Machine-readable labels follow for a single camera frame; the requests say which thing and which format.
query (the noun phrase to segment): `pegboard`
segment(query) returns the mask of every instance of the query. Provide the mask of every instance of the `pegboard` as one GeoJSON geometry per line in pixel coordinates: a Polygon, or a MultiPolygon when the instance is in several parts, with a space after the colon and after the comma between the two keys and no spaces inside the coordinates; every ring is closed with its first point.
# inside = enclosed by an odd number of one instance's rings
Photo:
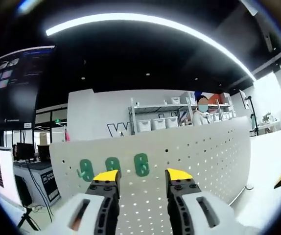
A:
{"type": "Polygon", "coordinates": [[[107,158],[118,158],[122,178],[117,234],[171,234],[164,171],[185,170],[201,190],[231,203],[249,175],[249,124],[246,117],[239,117],[121,138],[53,143],[50,155],[63,200],[85,192],[90,184],[77,173],[82,159],[91,161],[97,175],[106,171],[107,158]],[[149,174],[145,177],[136,174],[134,156],[139,153],[148,156],[149,174]]]}

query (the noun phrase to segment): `face mask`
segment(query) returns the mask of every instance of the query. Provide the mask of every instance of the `face mask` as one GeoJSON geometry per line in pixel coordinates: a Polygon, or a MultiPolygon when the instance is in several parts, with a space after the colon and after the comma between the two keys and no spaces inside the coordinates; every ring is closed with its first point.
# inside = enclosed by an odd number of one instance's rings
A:
{"type": "Polygon", "coordinates": [[[199,104],[198,105],[198,110],[202,113],[207,112],[208,110],[208,104],[199,104]]]}

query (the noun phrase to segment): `person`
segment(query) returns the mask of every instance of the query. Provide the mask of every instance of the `person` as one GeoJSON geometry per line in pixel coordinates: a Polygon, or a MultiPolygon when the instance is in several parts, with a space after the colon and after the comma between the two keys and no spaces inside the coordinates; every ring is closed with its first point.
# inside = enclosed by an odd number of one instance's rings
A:
{"type": "Polygon", "coordinates": [[[196,99],[197,108],[193,113],[193,125],[200,126],[212,123],[210,114],[208,113],[208,99],[204,95],[200,95],[196,99]]]}
{"type": "Polygon", "coordinates": [[[12,145],[12,154],[13,160],[17,160],[18,148],[16,144],[12,145]]]}

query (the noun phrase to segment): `black ceiling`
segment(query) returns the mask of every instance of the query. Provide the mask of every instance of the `black ceiling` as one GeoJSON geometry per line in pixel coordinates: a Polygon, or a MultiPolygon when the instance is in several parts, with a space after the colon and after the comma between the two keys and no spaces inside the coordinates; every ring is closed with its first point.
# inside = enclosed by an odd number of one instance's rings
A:
{"type": "Polygon", "coordinates": [[[281,51],[276,39],[276,50],[268,51],[255,17],[238,0],[44,0],[26,15],[17,11],[20,1],[0,2],[0,55],[57,45],[38,108],[66,103],[69,92],[88,88],[233,92],[229,85],[246,75],[201,40],[152,23],[98,22],[46,36],[46,29],[82,16],[127,12],[173,20],[213,38],[251,71],[281,51]]]}

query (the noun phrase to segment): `ceiling spotlight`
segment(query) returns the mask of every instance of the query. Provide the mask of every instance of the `ceiling spotlight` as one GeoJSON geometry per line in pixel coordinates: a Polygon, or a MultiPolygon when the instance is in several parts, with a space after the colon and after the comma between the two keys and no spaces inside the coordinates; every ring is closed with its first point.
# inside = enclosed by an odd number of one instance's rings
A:
{"type": "Polygon", "coordinates": [[[190,34],[191,36],[199,38],[205,43],[208,43],[209,45],[213,46],[217,50],[221,51],[223,54],[225,54],[231,60],[233,60],[236,64],[238,64],[238,66],[240,66],[254,82],[256,81],[255,77],[252,75],[249,69],[242,62],[240,62],[240,60],[237,59],[230,51],[228,51],[225,47],[217,43],[215,40],[202,34],[201,32],[198,32],[193,28],[156,16],[147,16],[147,15],[135,14],[135,13],[105,13],[105,14],[98,14],[98,15],[90,15],[90,16],[84,16],[81,18],[77,18],[74,20],[70,20],[58,24],[52,28],[47,29],[46,34],[47,36],[50,36],[67,28],[75,27],[81,24],[89,24],[89,23],[100,22],[100,21],[139,21],[139,22],[154,23],[154,24],[159,24],[170,28],[174,28],[176,30],[190,34]]]}

